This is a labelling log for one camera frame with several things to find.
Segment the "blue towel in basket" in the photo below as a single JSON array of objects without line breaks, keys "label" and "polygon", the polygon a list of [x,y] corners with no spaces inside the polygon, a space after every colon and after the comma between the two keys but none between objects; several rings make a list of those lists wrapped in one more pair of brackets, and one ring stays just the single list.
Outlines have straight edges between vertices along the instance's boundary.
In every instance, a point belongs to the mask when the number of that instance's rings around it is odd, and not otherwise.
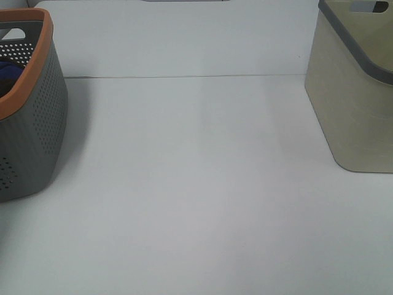
[{"label": "blue towel in basket", "polygon": [[16,81],[18,81],[21,76],[24,68],[25,67],[23,65],[8,58],[1,59],[1,97],[11,91]]}]

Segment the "grey perforated basket orange rim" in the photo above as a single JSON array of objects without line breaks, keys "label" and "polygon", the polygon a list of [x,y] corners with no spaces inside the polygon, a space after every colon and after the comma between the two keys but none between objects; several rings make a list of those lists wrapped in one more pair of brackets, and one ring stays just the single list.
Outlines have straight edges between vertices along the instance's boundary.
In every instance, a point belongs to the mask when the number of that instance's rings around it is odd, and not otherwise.
[{"label": "grey perforated basket orange rim", "polygon": [[23,38],[1,41],[1,60],[21,70],[1,94],[1,202],[43,190],[63,143],[68,90],[45,9],[2,9],[1,29]]}]

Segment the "beige basket with grey rim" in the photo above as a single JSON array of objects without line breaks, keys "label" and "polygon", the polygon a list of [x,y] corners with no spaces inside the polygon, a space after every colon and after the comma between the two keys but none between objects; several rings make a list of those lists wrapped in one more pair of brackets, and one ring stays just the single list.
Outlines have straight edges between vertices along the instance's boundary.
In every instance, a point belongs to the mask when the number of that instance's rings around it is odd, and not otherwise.
[{"label": "beige basket with grey rim", "polygon": [[305,89],[335,162],[392,172],[392,2],[320,1]]}]

